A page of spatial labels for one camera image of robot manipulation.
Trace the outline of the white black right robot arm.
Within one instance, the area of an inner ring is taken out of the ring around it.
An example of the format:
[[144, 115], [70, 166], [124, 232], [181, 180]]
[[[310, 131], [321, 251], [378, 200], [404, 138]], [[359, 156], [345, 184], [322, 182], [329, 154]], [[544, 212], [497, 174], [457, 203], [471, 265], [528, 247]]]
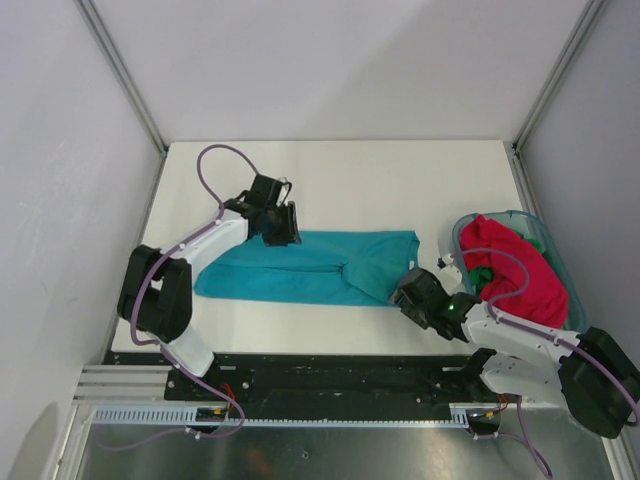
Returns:
[[509, 393], [567, 410], [579, 425], [615, 439], [639, 423], [639, 370], [606, 331], [538, 325], [414, 268], [390, 297], [403, 315], [446, 340], [478, 347], [480, 366], [461, 376], [463, 393], [484, 401]]

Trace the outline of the teal t-shirt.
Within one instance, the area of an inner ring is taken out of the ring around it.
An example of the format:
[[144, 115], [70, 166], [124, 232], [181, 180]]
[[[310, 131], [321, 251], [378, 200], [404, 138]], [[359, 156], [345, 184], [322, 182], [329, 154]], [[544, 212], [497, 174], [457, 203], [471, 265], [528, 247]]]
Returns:
[[267, 246], [255, 238], [227, 251], [198, 276], [205, 298], [387, 307], [399, 280], [418, 265], [412, 231], [303, 231], [302, 242]]

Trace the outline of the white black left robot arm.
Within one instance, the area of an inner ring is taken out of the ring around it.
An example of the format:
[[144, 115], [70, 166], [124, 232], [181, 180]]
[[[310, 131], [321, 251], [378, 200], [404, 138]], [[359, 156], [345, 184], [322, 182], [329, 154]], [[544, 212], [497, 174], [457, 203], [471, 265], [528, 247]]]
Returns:
[[211, 369], [215, 355], [191, 325], [194, 286], [200, 273], [231, 249], [260, 237], [269, 247], [301, 242], [295, 203], [288, 199], [292, 183], [258, 174], [251, 187], [221, 204], [213, 219], [167, 248], [136, 247], [117, 303], [118, 316], [137, 334], [169, 354], [189, 372], [186, 387], [197, 398], [214, 397], [220, 374]]

